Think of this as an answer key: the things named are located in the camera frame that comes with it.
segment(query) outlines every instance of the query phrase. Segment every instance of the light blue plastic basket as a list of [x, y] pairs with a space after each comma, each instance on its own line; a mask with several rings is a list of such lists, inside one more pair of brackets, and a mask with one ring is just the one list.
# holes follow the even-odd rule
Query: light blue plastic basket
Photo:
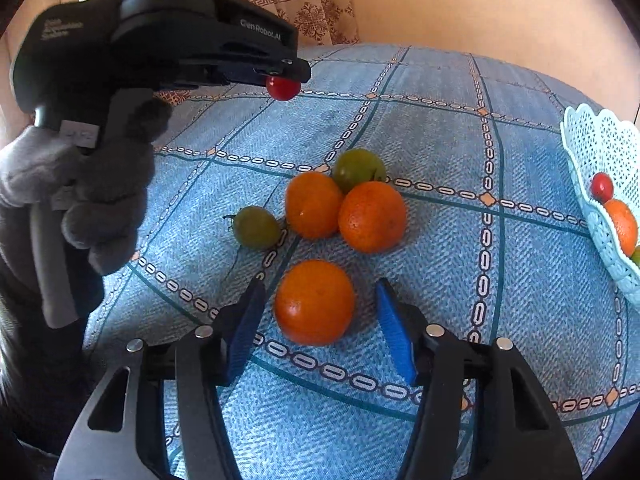
[[632, 123], [619, 121], [610, 110], [602, 110], [596, 116], [587, 104], [577, 110], [565, 110], [560, 132], [571, 180], [593, 243], [620, 291], [640, 312], [640, 269], [624, 255], [611, 218], [588, 191], [593, 175], [607, 173], [613, 181], [614, 198], [626, 203], [636, 221], [640, 220], [640, 134]]

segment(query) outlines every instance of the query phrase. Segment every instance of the gloved hand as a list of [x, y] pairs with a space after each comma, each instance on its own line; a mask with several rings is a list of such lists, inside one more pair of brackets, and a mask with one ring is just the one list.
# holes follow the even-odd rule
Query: gloved hand
[[[74, 247], [89, 250], [88, 262], [96, 272], [115, 272], [134, 253], [146, 211], [146, 187], [154, 174], [151, 142], [166, 130], [171, 110], [160, 100], [144, 103], [123, 135], [86, 157], [49, 130], [27, 128], [0, 150], [0, 208], [50, 200], [60, 187], [75, 181], [78, 201], [63, 216], [62, 233]], [[28, 229], [28, 224], [21, 229]], [[7, 244], [12, 240], [0, 240], [0, 247]], [[30, 259], [30, 246], [19, 252]], [[20, 269], [19, 278], [30, 274], [24, 268], [27, 262], [11, 259], [5, 258], [12, 270]]]
[[[49, 328], [31, 254], [29, 204], [75, 180], [79, 201], [62, 232], [100, 274], [131, 257], [154, 174], [151, 142], [170, 105], [145, 102], [123, 135], [84, 158], [48, 130], [30, 127], [0, 150], [0, 412], [22, 441], [59, 454], [88, 396], [82, 340], [86, 317]], [[89, 305], [92, 310], [97, 305]]]

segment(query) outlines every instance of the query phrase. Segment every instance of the tablecloth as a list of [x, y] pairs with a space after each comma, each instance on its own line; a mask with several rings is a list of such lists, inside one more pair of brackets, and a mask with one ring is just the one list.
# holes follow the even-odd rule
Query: tablecloth
[[[456, 335], [514, 340], [545, 387], [587, 475], [624, 430], [640, 394], [640, 315], [602, 265], [574, 196], [559, 134], [588, 97], [554, 78], [471, 54], [359, 44], [303, 50], [312, 78], [290, 102], [233, 85], [164, 94], [175, 105], [159, 140], [139, 250], [106, 279], [86, 352], [96, 377], [134, 337], [174, 340], [233, 303], [260, 275], [270, 302], [242, 377], [221, 388], [242, 477], [389, 480], [420, 399], [394, 370], [373, 283]], [[267, 253], [238, 247], [222, 217], [257, 204], [284, 214], [303, 171], [330, 171], [345, 150], [373, 150], [408, 208], [402, 243], [367, 256], [339, 237], [288, 232]], [[325, 348], [288, 341], [271, 313], [283, 273], [339, 264], [356, 316]], [[172, 472], [184, 476], [175, 384], [165, 393]], [[465, 389], [454, 475], [470, 453]]]

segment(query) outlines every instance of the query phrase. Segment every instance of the cherry tomato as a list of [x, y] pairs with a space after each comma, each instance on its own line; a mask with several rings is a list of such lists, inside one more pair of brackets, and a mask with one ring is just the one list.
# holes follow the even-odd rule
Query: cherry tomato
[[276, 101], [289, 101], [300, 92], [302, 85], [298, 81], [276, 75], [267, 76], [267, 91]]
[[338, 157], [332, 177], [342, 192], [347, 194], [358, 184], [369, 180], [384, 182], [386, 168], [375, 153], [364, 148], [354, 148]]
[[613, 182], [606, 173], [596, 173], [591, 181], [591, 195], [604, 204], [613, 198]]
[[280, 239], [280, 225], [265, 208], [250, 205], [238, 214], [225, 216], [233, 220], [233, 230], [240, 245], [263, 251], [273, 247]]

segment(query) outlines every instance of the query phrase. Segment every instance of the gray glove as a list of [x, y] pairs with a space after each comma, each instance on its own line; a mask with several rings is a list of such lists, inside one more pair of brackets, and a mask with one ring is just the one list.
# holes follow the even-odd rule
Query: gray glove
[[[9, 209], [50, 200], [75, 181], [77, 201], [63, 216], [63, 235], [74, 247], [89, 250], [88, 261], [96, 272], [115, 272], [135, 251], [146, 212], [146, 188], [154, 175], [151, 142], [166, 130], [171, 111], [161, 100], [144, 103], [127, 121], [123, 135], [107, 140], [90, 156], [82, 156], [52, 131], [25, 129], [0, 150], [0, 209], [6, 210], [0, 217], [15, 218]], [[28, 231], [28, 222], [22, 228]], [[15, 238], [0, 239], [2, 256], [21, 281], [31, 282], [31, 276], [21, 276], [31, 274], [30, 245], [12, 248], [23, 236], [0, 228], [0, 237], [7, 236]], [[11, 261], [18, 257], [28, 257], [30, 265]]]

